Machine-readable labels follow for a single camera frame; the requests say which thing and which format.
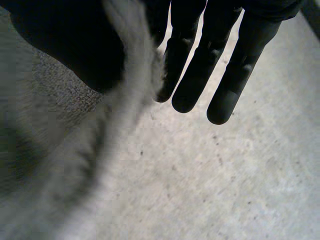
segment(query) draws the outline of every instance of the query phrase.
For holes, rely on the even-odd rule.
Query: fur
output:
[[[33,104],[33,53],[26,43],[17,45],[9,19],[0,16],[1,240],[97,239],[106,164],[161,89],[163,76],[143,5],[103,0],[103,6],[125,47],[123,81],[52,149],[24,114]],[[54,130],[49,112],[40,114]]]

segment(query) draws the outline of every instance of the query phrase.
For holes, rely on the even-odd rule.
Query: black glove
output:
[[[159,12],[156,15],[157,21],[150,21],[151,32],[159,44],[163,40],[159,38],[164,36],[165,32],[164,22],[168,19],[165,14],[169,10],[168,2],[157,1],[153,3],[158,4],[157,8],[148,8],[149,18],[153,18],[155,9]],[[172,95],[195,41],[199,17],[205,8],[199,46],[172,97],[172,105],[178,112],[187,113],[193,109],[225,49],[233,25],[244,8],[239,39],[207,109],[207,117],[212,123],[225,123],[230,118],[264,47],[276,35],[281,22],[294,17],[301,5],[301,0],[208,0],[207,5],[205,0],[172,0],[172,35],[165,50],[167,75],[158,101],[163,103]]]

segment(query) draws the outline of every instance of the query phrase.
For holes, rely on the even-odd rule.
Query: concrete floor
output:
[[[105,173],[109,210],[105,233],[97,239],[320,238],[320,44],[300,13],[285,21],[234,115],[224,125],[212,125],[206,110],[239,25],[240,19],[195,108],[181,114],[170,101],[155,103],[119,148]],[[55,97],[55,104],[69,111],[58,115],[72,125],[100,96],[54,59],[38,56],[33,76],[41,84],[34,88]]]

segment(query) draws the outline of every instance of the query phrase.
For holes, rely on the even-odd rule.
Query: black sleeve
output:
[[[259,17],[280,22],[294,18],[305,0],[243,0],[244,10]]]

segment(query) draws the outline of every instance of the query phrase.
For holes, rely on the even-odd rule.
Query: finger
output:
[[[143,0],[143,2],[150,33],[155,46],[159,47],[166,35],[171,0]]]
[[[179,83],[172,105],[180,113],[193,109],[227,44],[242,8],[209,0],[204,12],[202,37]]]
[[[264,47],[274,38],[280,24],[244,13],[238,41],[207,109],[210,122],[221,125],[228,121]]]
[[[172,0],[172,34],[164,53],[164,86],[157,101],[166,102],[172,95],[194,44],[198,22],[206,0]]]

